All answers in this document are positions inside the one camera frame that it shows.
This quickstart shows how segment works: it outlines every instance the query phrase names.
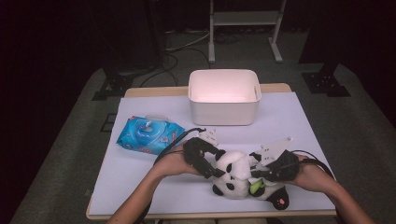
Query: panda plush toy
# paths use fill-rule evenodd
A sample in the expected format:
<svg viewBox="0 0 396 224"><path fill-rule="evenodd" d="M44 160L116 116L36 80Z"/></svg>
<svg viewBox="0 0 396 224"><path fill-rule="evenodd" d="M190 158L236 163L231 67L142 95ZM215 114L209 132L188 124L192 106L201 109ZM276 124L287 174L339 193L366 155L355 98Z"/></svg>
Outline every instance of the panda plush toy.
<svg viewBox="0 0 396 224"><path fill-rule="evenodd" d="M254 153L247 155L239 150L219 150L215 156L216 168L224 172L213 177L213 191L230 199L244 199L251 195L257 200L273 204L277 210L289 206L289 195L284 184L273 183L265 178L253 178L251 171L268 168L261 166Z"/></svg>

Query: wet wipes pack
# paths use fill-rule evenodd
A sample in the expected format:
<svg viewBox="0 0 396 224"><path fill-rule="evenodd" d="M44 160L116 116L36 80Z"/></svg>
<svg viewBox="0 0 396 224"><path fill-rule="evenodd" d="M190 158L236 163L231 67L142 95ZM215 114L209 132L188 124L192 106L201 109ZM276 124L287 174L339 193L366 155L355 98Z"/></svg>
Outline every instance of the wet wipes pack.
<svg viewBox="0 0 396 224"><path fill-rule="evenodd" d="M125 124L117 144L139 152L159 155L184 133L184 128L164 119L131 117Z"/></svg>

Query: shelf leg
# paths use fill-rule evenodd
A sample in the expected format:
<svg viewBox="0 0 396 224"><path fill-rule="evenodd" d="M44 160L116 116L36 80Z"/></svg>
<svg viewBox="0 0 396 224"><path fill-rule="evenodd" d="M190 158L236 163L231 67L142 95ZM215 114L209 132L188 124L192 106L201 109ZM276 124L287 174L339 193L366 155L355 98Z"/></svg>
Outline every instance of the shelf leg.
<svg viewBox="0 0 396 224"><path fill-rule="evenodd" d="M213 41L213 35L214 35L214 25L213 25L213 20L214 20L214 12L213 12L213 0L210 0L210 24L209 24L209 62L214 63L215 62L215 42Z"/></svg>
<svg viewBox="0 0 396 224"><path fill-rule="evenodd" d="M276 40L277 40L277 35L279 33L280 24L282 23L283 13L285 11L285 5L286 5L286 0L283 0L282 3L280 4L279 12L277 13L276 25L273 36L268 38L268 41L270 42L270 46L274 53L274 57L277 63L283 62L282 56L280 56L279 49L277 48L276 45Z"/></svg>

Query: white tabletop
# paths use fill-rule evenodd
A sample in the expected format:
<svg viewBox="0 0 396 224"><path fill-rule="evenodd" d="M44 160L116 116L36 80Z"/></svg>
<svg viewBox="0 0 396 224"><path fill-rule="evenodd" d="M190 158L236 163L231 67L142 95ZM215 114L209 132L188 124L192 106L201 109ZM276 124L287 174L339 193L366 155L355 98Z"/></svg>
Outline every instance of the white tabletop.
<svg viewBox="0 0 396 224"><path fill-rule="evenodd" d="M168 117L186 130L197 127L191 121L190 102L187 96L155 96L122 98L113 127L106 155L97 178L88 216L111 216L139 184L150 169L156 156L127 150L116 141L126 121L131 116L145 117L160 114ZM288 150L305 150L314 154L326 165L328 162L318 144L295 92L264 92L259 103L258 115L248 126L216 126L218 148L243 150L247 154L286 137L293 141ZM195 136L190 133L186 139ZM209 161L213 156L206 154ZM333 214L334 206L322 193L309 192L287 185L290 206L276 211L271 203L248 196L244 200L230 200L212 192L211 179L195 175L167 177L157 188L150 217L232 217L250 214L309 215L316 212Z"/></svg>

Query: white plastic bin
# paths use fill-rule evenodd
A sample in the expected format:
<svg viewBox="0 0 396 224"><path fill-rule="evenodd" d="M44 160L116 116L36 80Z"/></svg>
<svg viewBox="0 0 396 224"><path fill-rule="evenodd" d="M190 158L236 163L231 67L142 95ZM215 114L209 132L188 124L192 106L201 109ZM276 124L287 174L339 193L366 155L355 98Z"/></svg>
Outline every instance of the white plastic bin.
<svg viewBox="0 0 396 224"><path fill-rule="evenodd" d="M255 72L197 70L189 80L192 121L197 125L249 125L262 98Z"/></svg>

